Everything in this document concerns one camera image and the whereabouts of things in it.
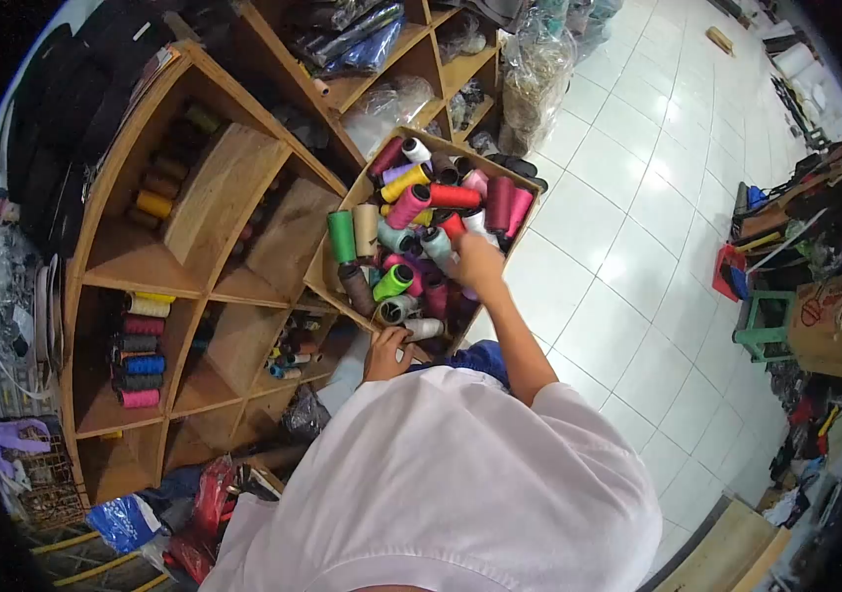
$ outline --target plastic bag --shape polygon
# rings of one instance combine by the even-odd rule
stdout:
[[[402,16],[365,41],[349,49],[336,58],[320,72],[322,79],[347,76],[352,74],[379,74],[388,62],[388,56],[398,41],[398,35],[406,19]]]
[[[552,0],[524,14],[503,48],[503,125],[499,151],[524,156],[552,133],[576,63],[575,41],[564,27],[566,2]]]
[[[434,91],[423,77],[400,76],[376,84],[345,112],[345,132],[362,155],[371,159],[391,130],[411,123],[432,99]]]
[[[290,20],[301,27],[341,31],[380,2],[381,0],[318,0],[308,5],[299,3],[287,13]]]
[[[441,54],[442,65],[447,65],[462,54],[478,54],[486,47],[486,36],[480,30],[480,19],[468,10],[448,21],[441,30],[437,50]]]

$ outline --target yellow thread spool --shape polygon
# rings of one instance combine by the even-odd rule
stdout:
[[[138,199],[135,200],[135,206],[146,214],[151,214],[155,218],[165,220],[171,215],[171,208],[174,207],[174,202],[166,197],[161,197],[157,193],[154,193],[154,191],[142,189],[138,192]]]
[[[391,205],[385,204],[381,207],[381,215],[384,217],[388,217],[388,212],[391,211]],[[434,209],[431,207],[425,207],[418,215],[415,216],[415,219],[412,220],[412,224],[421,224],[422,226],[430,226],[430,221],[434,217]]]
[[[381,198],[391,204],[401,197],[401,194],[409,185],[429,185],[430,174],[430,168],[425,164],[420,164],[381,187]]]

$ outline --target green thread spool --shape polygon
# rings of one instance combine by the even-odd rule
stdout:
[[[375,302],[380,302],[385,298],[398,296],[404,290],[407,290],[414,280],[415,272],[412,271],[411,267],[402,264],[392,265],[388,273],[381,278],[381,281],[372,290],[372,297]]]
[[[356,229],[352,224],[352,212],[344,209],[325,217],[329,224],[329,241],[332,253],[338,263],[356,260]]]

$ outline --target thread spool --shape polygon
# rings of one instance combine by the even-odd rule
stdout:
[[[388,214],[391,213],[392,207],[393,206],[391,204],[385,204],[384,206],[382,206],[381,207],[381,215],[387,217]],[[414,220],[412,220],[412,224],[419,224],[419,225],[422,225],[422,226],[430,226],[430,221],[431,221],[431,218],[433,218],[433,216],[434,216],[434,209],[432,207],[425,207],[420,212],[418,212],[418,215],[415,216]]]
[[[125,312],[167,318],[171,314],[171,303],[129,293],[125,295]]]
[[[157,407],[161,400],[161,393],[156,388],[148,390],[123,390],[119,392],[121,406],[125,409],[140,407]]]
[[[430,204],[430,191],[425,185],[411,185],[405,189],[398,201],[391,206],[385,222],[395,230],[402,230],[415,216]]]
[[[469,187],[431,183],[428,189],[430,190],[431,207],[475,209],[481,205],[480,194]]]
[[[434,173],[426,164],[415,165],[408,172],[404,173],[391,183],[381,187],[381,199],[389,204],[400,197],[409,185],[428,185],[433,179]]]
[[[161,226],[160,218],[152,216],[149,213],[143,212],[137,207],[129,207],[128,211],[125,212],[125,215],[132,222],[136,223],[139,226],[144,226],[148,230],[157,230],[157,228]]]
[[[379,242],[379,207],[359,204],[352,209],[352,222],[356,229],[356,255],[374,257]]]
[[[382,300],[379,304],[379,317],[385,325],[400,325],[410,315],[416,313],[420,300],[410,294],[400,294]]]
[[[486,176],[486,172],[483,172],[480,169],[474,169],[463,177],[461,186],[468,189],[474,189],[481,195],[481,197],[486,198],[488,181],[489,179]]]
[[[439,337],[444,334],[444,322],[436,318],[409,318],[405,329],[412,332],[405,338],[405,343]]]
[[[466,227],[467,232],[479,234],[486,239],[487,243],[490,243],[499,249],[497,237],[486,231],[486,227],[484,226],[485,218],[486,212],[484,211],[484,208],[481,207],[473,213],[463,216],[463,225]]]
[[[164,319],[126,314],[121,320],[121,332],[136,335],[161,335],[164,333]]]
[[[368,173],[378,178],[386,169],[391,169],[401,162],[403,159],[401,145],[404,141],[404,138],[398,136],[388,140],[388,143],[379,151],[379,155],[375,157],[375,161],[368,168]]]
[[[153,193],[147,189],[142,189],[138,192],[138,198],[135,200],[135,206],[141,209],[146,214],[151,214],[154,218],[165,220],[171,215],[171,209],[175,207],[174,202],[166,197],[162,197],[157,193]]]
[[[326,216],[329,225],[329,241],[332,253],[339,263],[356,260],[355,228],[352,225],[352,212],[344,209]]]
[[[142,178],[142,187],[169,200],[178,197],[181,189],[180,183],[158,172],[146,172]]]
[[[434,220],[432,221],[438,228],[443,228],[448,233],[448,238],[451,243],[456,241],[460,236],[467,231],[463,225],[463,220],[457,214],[448,210],[439,209],[434,212]]]
[[[412,270],[412,274],[414,275],[416,281],[413,281],[408,288],[406,288],[406,292],[411,296],[421,296],[424,294],[424,286],[421,284],[421,278],[424,277],[424,274],[421,273],[421,270],[418,269],[417,265],[411,263],[406,257],[403,255],[399,255],[397,253],[391,253],[391,255],[385,257],[385,260],[381,262],[381,267],[386,272],[391,270],[392,267],[396,265],[404,265]]]
[[[394,253],[405,253],[407,251],[420,248],[415,237],[415,232],[409,228],[402,230],[395,230],[385,222],[385,219],[379,216],[379,243],[384,244]]]
[[[125,352],[157,351],[156,335],[122,335],[119,338],[119,349]]]
[[[461,180],[461,173],[451,162],[451,158],[443,152],[434,152],[430,156],[430,167],[434,170],[434,178],[443,185],[457,185]]]
[[[407,265],[393,265],[384,276],[379,285],[372,290],[372,297],[376,302],[385,298],[398,296],[415,281],[415,272]]]
[[[506,233],[510,228],[515,189],[513,179],[509,177],[494,177],[487,182],[485,226],[488,231]]]
[[[365,275],[361,273],[357,265],[345,263],[339,266],[339,281],[352,301],[352,308],[362,316],[371,316],[375,310],[375,299],[372,297],[372,290],[368,287]]]
[[[156,153],[151,158],[151,166],[155,171],[178,183],[187,178],[188,168],[169,156]]]
[[[519,187],[513,191],[513,204],[510,206],[510,224],[506,231],[506,237],[508,239],[512,239],[517,234],[517,230],[523,224],[523,218],[526,217],[526,212],[529,211],[532,205],[532,193]]]
[[[119,374],[119,376],[112,381],[112,387],[119,391],[161,388],[161,385],[163,384],[164,377],[160,374]]]
[[[448,282],[440,274],[424,277],[424,299],[427,313],[442,321],[448,318]]]
[[[427,162],[423,162],[421,164],[427,165],[427,167],[430,168],[430,161],[429,160]],[[410,162],[407,165],[399,165],[397,167],[391,167],[391,169],[387,169],[385,171],[382,171],[381,172],[381,183],[382,183],[382,185],[387,185],[388,183],[391,183],[391,181],[394,181],[395,179],[397,179],[401,175],[405,174],[406,172],[410,171],[411,169],[413,169],[416,166],[417,165],[415,165],[415,163]]]
[[[424,252],[430,257],[438,269],[444,273],[448,273],[448,261],[451,261],[453,252],[451,251],[451,239],[448,238],[448,233],[443,228],[429,228],[425,236],[421,238],[421,247]]]

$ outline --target wooden plank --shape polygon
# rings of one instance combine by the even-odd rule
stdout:
[[[325,215],[341,201],[308,179],[297,179],[250,249],[245,265],[283,296],[296,298],[325,231]]]

